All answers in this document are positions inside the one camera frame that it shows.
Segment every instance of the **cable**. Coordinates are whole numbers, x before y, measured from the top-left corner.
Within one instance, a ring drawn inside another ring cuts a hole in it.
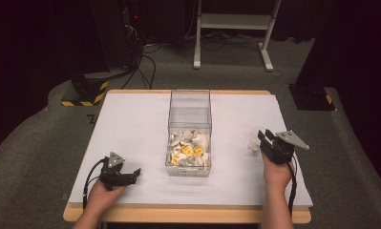
[[[188,36],[188,34],[191,31],[191,28],[193,27],[195,11],[196,11],[196,0],[193,0],[193,12],[192,12],[192,16],[191,16],[191,22],[190,22],[189,30],[187,31],[187,34],[184,36],[184,39]]]
[[[150,51],[150,52],[143,52],[143,53],[152,53],[152,52],[156,52],[156,51],[160,50],[160,47],[161,47],[160,42],[158,42],[157,44],[145,45],[144,47],[151,47],[151,46],[156,46],[156,45],[158,45],[158,47],[155,50]]]
[[[152,89],[152,85],[154,83],[154,78],[155,78],[155,72],[157,71],[157,65],[155,64],[155,61],[151,57],[149,57],[147,55],[142,55],[142,57],[145,57],[145,58],[151,60],[152,64],[154,65],[154,72],[152,73],[151,83],[149,84],[149,89]]]
[[[89,183],[91,183],[93,180],[95,180],[95,179],[97,179],[97,178],[99,178],[99,176],[92,178],[92,179],[89,181]]]
[[[121,89],[124,89],[125,86],[127,86],[127,84],[130,82],[131,78],[134,76],[134,74],[137,72],[138,70],[138,64],[136,64],[136,69],[131,73],[130,77],[128,78],[128,80],[125,82],[124,85],[122,85]]]
[[[208,50],[208,51],[217,51],[217,50],[220,50],[222,49],[225,45],[226,45],[226,39],[225,37],[219,33],[219,36],[206,36],[207,37],[207,40],[212,42],[212,43],[219,43],[219,42],[222,42],[222,45],[220,45],[218,48],[216,49],[209,49],[209,48],[206,48],[205,46],[201,45],[201,47],[205,50]]]
[[[138,68],[138,71],[139,71],[140,75],[142,76],[143,87],[145,87],[145,89],[147,89],[146,85],[150,86],[150,83],[149,83],[148,79],[146,78],[145,74],[140,70],[140,68]]]
[[[295,195],[297,192],[297,178],[296,178],[297,164],[295,164],[295,167],[296,167],[295,172],[293,171],[293,169],[291,168],[291,165],[289,163],[286,163],[286,164],[287,164],[288,170],[291,173],[291,180],[292,180],[290,197],[288,199],[288,210],[290,212],[290,215],[292,216],[292,205],[294,203]]]
[[[97,167],[97,165],[99,165],[100,163],[104,163],[106,160],[105,158],[101,159],[100,161],[98,161],[95,166],[92,168],[92,170],[89,172],[88,174],[88,177],[86,178],[86,182],[85,182],[85,187],[83,188],[83,209],[86,208],[86,204],[88,203],[88,189],[89,189],[89,183],[92,181],[90,179],[90,177],[92,176],[92,173],[93,171],[95,170],[95,167]]]
[[[294,173],[294,176],[297,177],[297,169],[298,169],[298,167],[297,167],[297,159],[295,158],[295,156],[292,156],[292,158],[294,159],[294,164],[295,164],[295,173]]]
[[[226,44],[228,44],[228,45],[251,45],[251,44],[259,43],[262,39],[263,39],[262,37],[249,36],[248,38],[245,39],[245,41],[240,41],[240,42],[227,40]]]
[[[213,7],[212,7],[212,9],[211,9],[211,13],[213,13],[213,12],[214,12],[214,9],[215,9],[215,6],[216,6],[216,3],[217,3],[217,0],[215,0],[215,1],[214,1],[214,5],[213,5]]]

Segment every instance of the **white table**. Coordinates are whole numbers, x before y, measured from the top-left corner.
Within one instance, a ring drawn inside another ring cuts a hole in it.
[[[260,91],[211,91],[212,169],[207,178],[169,177],[164,167],[170,91],[111,90],[107,93],[64,219],[82,213],[82,191],[91,168],[115,152],[126,161],[122,173],[141,168],[103,221],[257,223],[265,196],[263,161],[247,150],[250,129],[272,132],[286,126],[275,95]],[[98,166],[93,177],[100,171]],[[298,168],[293,221],[310,221],[312,206]],[[290,187],[286,189],[289,196]]]

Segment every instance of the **white shelf leg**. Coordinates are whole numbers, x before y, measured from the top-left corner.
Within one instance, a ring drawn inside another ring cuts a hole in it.
[[[196,45],[194,49],[194,69],[201,67],[201,0],[199,0],[199,7],[197,12],[197,31],[196,31]]]
[[[262,58],[265,63],[265,68],[268,72],[273,72],[273,65],[271,64],[270,57],[267,53],[267,45],[268,41],[270,40],[271,33],[273,32],[274,23],[276,22],[277,12],[279,11],[280,4],[282,3],[282,0],[276,0],[276,3],[274,5],[274,10],[271,13],[270,20],[267,25],[267,31],[265,33],[265,41],[264,43],[259,43],[259,51],[262,54]]]

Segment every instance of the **clear plastic box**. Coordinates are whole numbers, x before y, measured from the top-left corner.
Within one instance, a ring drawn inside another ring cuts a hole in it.
[[[172,90],[165,165],[171,177],[208,177],[211,170],[208,90]]]

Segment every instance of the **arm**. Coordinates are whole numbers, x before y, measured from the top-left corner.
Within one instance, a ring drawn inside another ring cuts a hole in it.
[[[294,228],[285,197],[285,189],[291,180],[286,164],[271,162],[262,153],[265,163],[265,203],[262,227],[264,229]]]
[[[108,191],[104,184],[97,180],[89,194],[86,208],[73,228],[96,229],[101,215],[114,205],[125,188],[126,186],[121,186],[113,191]]]

